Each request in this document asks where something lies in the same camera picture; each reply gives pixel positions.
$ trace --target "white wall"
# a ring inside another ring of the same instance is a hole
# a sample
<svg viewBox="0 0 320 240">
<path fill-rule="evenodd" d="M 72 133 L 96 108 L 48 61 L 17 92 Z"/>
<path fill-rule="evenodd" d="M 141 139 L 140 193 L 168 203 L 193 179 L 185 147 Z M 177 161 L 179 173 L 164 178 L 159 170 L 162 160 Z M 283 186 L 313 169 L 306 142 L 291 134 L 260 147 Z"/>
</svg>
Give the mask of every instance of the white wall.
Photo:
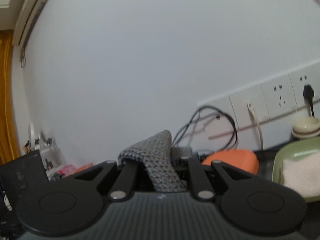
<svg viewBox="0 0 320 240">
<path fill-rule="evenodd" d="M 174 134 L 198 102 L 319 52 L 314 0 L 49 0 L 23 78 L 36 127 L 53 130 L 66 159 L 81 164 L 116 159 L 163 129 Z M 265 146 L 288 140 L 304 114 L 263 125 Z M 199 132 L 191 145 L 225 140 Z M 240 132 L 239 146 L 259 147 L 254 130 Z"/>
<path fill-rule="evenodd" d="M 20 66 L 19 58 L 20 50 L 15 47 L 12 55 L 11 92 L 19 150 L 22 153 L 21 146 L 25 145 L 29 140 L 28 125 L 31 122 L 31 118 L 23 85 L 23 69 Z"/>
</svg>

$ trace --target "white cable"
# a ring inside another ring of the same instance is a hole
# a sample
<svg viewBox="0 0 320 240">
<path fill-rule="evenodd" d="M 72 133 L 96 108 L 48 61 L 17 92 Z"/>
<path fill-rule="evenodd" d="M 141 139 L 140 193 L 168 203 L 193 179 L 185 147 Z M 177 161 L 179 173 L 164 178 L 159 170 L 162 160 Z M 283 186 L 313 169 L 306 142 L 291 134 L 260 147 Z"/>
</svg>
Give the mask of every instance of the white cable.
<svg viewBox="0 0 320 240">
<path fill-rule="evenodd" d="M 263 150 L 263 137 L 262 137 L 262 131 L 261 131 L 261 127 L 260 127 L 260 124 L 259 124 L 259 121 L 257 119 L 257 116 L 254 112 L 254 109 L 253 109 L 253 105 L 251 103 L 248 103 L 248 110 L 249 110 L 249 113 L 251 114 L 251 116 L 253 117 L 256 125 L 257 125 L 257 128 L 259 130 L 259 136 L 260 136 L 260 146 L 261 146 L 261 150 Z"/>
</svg>

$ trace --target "black cable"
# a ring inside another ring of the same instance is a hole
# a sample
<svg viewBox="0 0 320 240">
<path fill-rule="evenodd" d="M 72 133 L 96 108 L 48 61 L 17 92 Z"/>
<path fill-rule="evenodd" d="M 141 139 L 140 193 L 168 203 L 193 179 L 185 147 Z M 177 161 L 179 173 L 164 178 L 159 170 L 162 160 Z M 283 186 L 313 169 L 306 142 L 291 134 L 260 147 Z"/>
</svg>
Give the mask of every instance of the black cable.
<svg viewBox="0 0 320 240">
<path fill-rule="evenodd" d="M 25 65 L 27 63 L 27 60 L 26 60 L 26 51 L 25 49 L 23 49 L 23 55 L 21 56 L 21 68 L 24 68 Z"/>
<path fill-rule="evenodd" d="M 175 137 L 174 137 L 174 139 L 173 139 L 173 141 L 172 141 L 172 145 L 173 145 L 173 146 L 174 146 L 174 145 L 177 145 L 177 144 L 182 140 L 183 136 L 185 135 L 185 133 L 187 132 L 189 126 L 190 126 L 192 123 L 197 123 L 197 122 L 199 122 L 200 118 L 198 118 L 198 119 L 195 120 L 195 121 L 194 121 L 194 118 L 196 117 L 196 115 L 197 115 L 198 113 L 200 113 L 200 112 L 201 112 L 202 110 L 204 110 L 204 109 L 212 109 L 212 110 L 214 110 L 214 111 L 216 112 L 215 115 L 223 115 L 223 116 L 225 116 L 225 117 L 228 119 L 228 121 L 230 122 L 230 124 L 231 124 L 232 127 L 233 127 L 233 133 L 232 133 L 232 136 L 231 136 L 230 140 L 228 141 L 228 143 L 227 143 L 224 147 L 222 147 L 221 149 L 219 149 L 219 151 L 220 151 L 220 150 L 223 150 L 223 149 L 227 149 L 227 148 L 228 148 L 228 149 L 232 149 L 232 148 L 238 143 L 238 133 L 237 133 L 237 130 L 236 130 L 236 123 L 235 123 L 235 121 L 233 120 L 233 118 L 232 118 L 229 114 L 223 112 L 222 110 L 220 110 L 219 108 L 217 108 L 217 107 L 215 107 L 215 106 L 210 106 L 210 105 L 201 106 L 200 108 L 198 108 L 198 109 L 194 112 L 194 114 L 192 115 L 190 121 L 189 121 L 186 125 L 184 125 L 182 128 L 179 129 L 179 131 L 177 132 L 177 134 L 175 135 Z M 234 138 L 235 138 L 235 142 L 233 143 L 233 145 L 232 145 L 231 147 L 229 147 Z"/>
<path fill-rule="evenodd" d="M 313 88 L 308 84 L 303 87 L 303 97 L 308 101 L 309 106 L 311 108 L 312 117 L 315 117 L 315 112 L 313 111 L 313 98 L 315 96 L 315 92 Z"/>
</svg>

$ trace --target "ribbed gray surface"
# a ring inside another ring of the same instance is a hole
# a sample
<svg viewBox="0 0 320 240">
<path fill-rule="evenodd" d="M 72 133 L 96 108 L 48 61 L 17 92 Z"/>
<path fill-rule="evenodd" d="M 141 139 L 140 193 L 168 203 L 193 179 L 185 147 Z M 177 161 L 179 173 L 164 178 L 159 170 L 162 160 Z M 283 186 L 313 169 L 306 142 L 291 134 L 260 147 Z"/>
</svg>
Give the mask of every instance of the ribbed gray surface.
<svg viewBox="0 0 320 240">
<path fill-rule="evenodd" d="M 298 233 L 256 237 L 229 225 L 210 203 L 190 193 L 136 193 L 124 203 L 111 204 L 87 230 L 66 237 L 40 237 L 26 233 L 20 240 L 303 240 Z"/>
</svg>

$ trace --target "small bowl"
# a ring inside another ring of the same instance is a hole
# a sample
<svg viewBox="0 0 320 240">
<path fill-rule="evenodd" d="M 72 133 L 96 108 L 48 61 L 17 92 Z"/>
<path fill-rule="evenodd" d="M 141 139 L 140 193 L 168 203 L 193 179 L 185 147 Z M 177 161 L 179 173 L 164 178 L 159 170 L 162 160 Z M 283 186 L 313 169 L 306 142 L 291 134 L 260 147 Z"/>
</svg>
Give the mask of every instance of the small bowl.
<svg viewBox="0 0 320 240">
<path fill-rule="evenodd" d="M 295 133 L 294 130 L 292 129 L 292 135 L 298 139 L 313 138 L 313 137 L 318 136 L 319 134 L 320 134 L 320 129 L 318 129 L 314 132 L 310 132 L 310 133 Z"/>
<path fill-rule="evenodd" d="M 293 125 L 295 133 L 311 133 L 320 128 L 320 119 L 316 117 L 304 117 L 297 120 Z"/>
</svg>

